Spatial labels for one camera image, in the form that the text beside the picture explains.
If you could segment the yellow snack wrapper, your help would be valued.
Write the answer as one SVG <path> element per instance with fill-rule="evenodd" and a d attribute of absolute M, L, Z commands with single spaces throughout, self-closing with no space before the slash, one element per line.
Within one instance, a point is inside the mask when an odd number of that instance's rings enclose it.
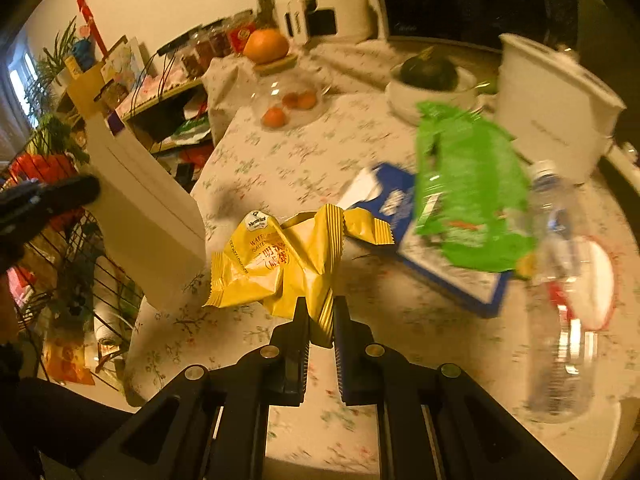
<path fill-rule="evenodd" d="M 344 240 L 372 246 L 395 243 L 390 225 L 362 208 L 324 205 L 280 222 L 254 210 L 247 214 L 210 262 L 207 307 L 259 302 L 277 318 L 292 318 L 305 300 L 310 341 L 329 348 L 333 341 L 334 282 Z"/>

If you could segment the green snack bag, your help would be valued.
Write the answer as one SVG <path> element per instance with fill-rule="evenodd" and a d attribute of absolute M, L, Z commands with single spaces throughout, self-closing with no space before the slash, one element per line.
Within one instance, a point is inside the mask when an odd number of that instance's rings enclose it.
<path fill-rule="evenodd" d="M 536 245 L 529 180 L 512 136 L 481 114 L 422 102 L 416 130 L 416 232 L 460 268 L 513 271 Z"/>

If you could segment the white paper bag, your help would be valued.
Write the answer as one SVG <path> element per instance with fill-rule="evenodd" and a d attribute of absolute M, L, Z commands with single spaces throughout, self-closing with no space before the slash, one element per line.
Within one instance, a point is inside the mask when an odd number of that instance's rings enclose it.
<path fill-rule="evenodd" d="M 86 123 L 89 174 L 100 196 L 88 206 L 107 255 L 142 289 L 146 301 L 178 310 L 192 278 L 205 268 L 205 228 L 196 201 L 128 130 Z"/>

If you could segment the blue and white box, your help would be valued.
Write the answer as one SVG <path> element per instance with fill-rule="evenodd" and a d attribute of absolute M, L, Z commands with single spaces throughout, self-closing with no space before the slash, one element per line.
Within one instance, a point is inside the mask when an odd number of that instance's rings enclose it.
<path fill-rule="evenodd" d="M 397 257 L 408 268 L 482 318 L 499 315 L 510 274 L 454 266 L 442 248 L 416 232 L 416 177 L 387 162 L 361 169 L 341 189 L 337 206 L 362 208 L 390 225 Z"/>

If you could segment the clear plastic water bottle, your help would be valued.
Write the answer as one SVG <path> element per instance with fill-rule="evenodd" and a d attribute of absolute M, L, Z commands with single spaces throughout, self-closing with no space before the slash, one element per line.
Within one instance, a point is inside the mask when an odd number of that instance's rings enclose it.
<path fill-rule="evenodd" d="M 529 167 L 529 212 L 536 240 L 529 282 L 527 407 L 540 422 L 568 422 L 593 398 L 597 335 L 591 240 L 574 185 L 550 160 Z"/>

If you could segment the floral tablecloth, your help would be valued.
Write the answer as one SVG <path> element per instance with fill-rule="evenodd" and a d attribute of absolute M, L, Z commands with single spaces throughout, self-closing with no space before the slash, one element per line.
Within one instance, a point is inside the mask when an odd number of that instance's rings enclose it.
<path fill-rule="evenodd" d="M 241 108 L 194 186 L 206 248 L 218 252 L 252 210 L 279 219 L 334 203 L 365 166 L 413 170 L 414 130 L 390 112 L 383 87 L 401 53 L 382 41 L 322 44 L 304 57 L 330 78 L 336 98 L 312 124 L 271 132 Z M 617 292 L 599 336 L 596 395 L 589 411 L 544 424 L 526 406 L 529 312 L 525 286 L 512 281 L 500 314 L 480 318 L 394 256 L 345 247 L 338 290 L 354 318 L 410 361 L 454 362 L 582 479 L 607 479 L 636 438 L 639 411 L 639 199 L 607 161 L 580 190 L 590 230 L 612 257 Z M 191 364 L 218 368 L 265 344 L 276 319 L 259 304 L 205 307 L 200 273 L 157 310 L 142 304 L 126 361 L 126 384 L 149 399 Z M 349 408 L 338 394 L 334 353 L 312 347 L 305 401 L 269 415 L 268 479 L 373 479 L 378 432 L 373 408 Z"/>

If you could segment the glass dome with oranges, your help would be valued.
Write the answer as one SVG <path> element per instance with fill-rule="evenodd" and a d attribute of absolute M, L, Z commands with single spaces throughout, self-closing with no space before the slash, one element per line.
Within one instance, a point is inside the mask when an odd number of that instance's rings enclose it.
<path fill-rule="evenodd" d="M 250 107 L 258 125 L 268 130 L 303 127 L 328 109 L 331 84 L 303 68 L 281 68 L 257 74 Z"/>

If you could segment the large orange fruit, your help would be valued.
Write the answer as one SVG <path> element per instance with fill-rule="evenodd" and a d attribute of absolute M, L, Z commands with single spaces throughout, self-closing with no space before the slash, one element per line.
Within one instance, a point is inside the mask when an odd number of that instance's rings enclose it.
<path fill-rule="evenodd" d="M 285 58 L 289 50 L 288 40 L 277 29 L 257 29 L 250 34 L 243 55 L 255 64 L 268 64 Z"/>

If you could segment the white electric cooking pot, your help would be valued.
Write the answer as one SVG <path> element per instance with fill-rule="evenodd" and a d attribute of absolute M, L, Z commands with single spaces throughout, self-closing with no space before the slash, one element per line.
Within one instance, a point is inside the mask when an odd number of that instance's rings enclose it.
<path fill-rule="evenodd" d="M 526 162 L 550 160 L 563 178 L 587 182 L 626 104 L 568 55 L 514 34 L 500 40 L 495 122 Z"/>

